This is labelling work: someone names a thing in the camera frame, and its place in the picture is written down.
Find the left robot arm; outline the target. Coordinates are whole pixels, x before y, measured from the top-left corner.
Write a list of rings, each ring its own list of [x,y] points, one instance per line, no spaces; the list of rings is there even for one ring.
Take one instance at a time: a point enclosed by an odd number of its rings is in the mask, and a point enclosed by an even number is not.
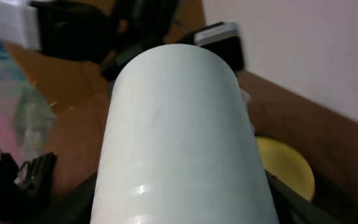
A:
[[[110,13],[78,1],[0,1],[0,40],[49,57],[89,61],[112,81],[163,45],[179,0],[117,0]]]

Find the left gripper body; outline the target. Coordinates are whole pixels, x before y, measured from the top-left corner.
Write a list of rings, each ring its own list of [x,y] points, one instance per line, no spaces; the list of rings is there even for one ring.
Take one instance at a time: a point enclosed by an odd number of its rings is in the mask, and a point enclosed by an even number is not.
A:
[[[100,66],[101,76],[108,82],[115,80],[122,69],[133,58],[149,49],[164,44],[165,43],[163,39],[160,37],[149,37],[137,42],[136,44],[130,45],[129,47],[117,53],[111,60],[108,60]]]

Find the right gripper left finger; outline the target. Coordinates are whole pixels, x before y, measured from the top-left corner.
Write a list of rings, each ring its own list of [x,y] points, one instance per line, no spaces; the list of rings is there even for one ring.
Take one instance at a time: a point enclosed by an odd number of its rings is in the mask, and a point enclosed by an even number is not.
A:
[[[90,224],[97,173],[90,175],[74,189],[49,202],[51,181],[30,194],[33,207],[19,224]]]

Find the yellow plate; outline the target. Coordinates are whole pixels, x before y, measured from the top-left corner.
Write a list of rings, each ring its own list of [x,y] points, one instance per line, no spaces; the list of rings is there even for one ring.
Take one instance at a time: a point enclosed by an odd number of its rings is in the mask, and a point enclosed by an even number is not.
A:
[[[264,168],[311,202],[315,193],[315,179],[306,159],[281,141],[261,136],[257,136],[256,141]]]

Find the clear plastic bin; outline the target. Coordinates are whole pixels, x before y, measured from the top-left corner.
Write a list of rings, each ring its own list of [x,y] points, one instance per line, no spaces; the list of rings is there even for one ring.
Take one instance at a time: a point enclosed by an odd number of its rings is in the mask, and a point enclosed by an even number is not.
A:
[[[55,115],[0,43],[0,150],[17,165],[43,152]]]

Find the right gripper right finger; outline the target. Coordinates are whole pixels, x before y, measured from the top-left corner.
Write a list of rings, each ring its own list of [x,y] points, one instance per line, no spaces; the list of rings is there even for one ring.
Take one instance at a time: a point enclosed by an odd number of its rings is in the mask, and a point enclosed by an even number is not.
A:
[[[322,211],[265,170],[275,209],[281,224],[343,224]]]

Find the pale green cup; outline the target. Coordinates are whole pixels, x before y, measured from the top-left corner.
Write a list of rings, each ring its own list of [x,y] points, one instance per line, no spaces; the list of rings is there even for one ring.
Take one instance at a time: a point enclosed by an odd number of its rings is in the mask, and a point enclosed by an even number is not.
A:
[[[91,222],[278,222],[237,78],[220,57],[171,44],[124,67]]]

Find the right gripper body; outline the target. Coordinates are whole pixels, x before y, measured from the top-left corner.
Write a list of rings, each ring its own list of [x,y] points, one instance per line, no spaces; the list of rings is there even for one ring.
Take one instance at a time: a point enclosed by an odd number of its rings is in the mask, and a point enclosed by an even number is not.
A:
[[[8,153],[0,159],[0,220],[20,222],[48,205],[57,156],[50,152],[20,167]]]

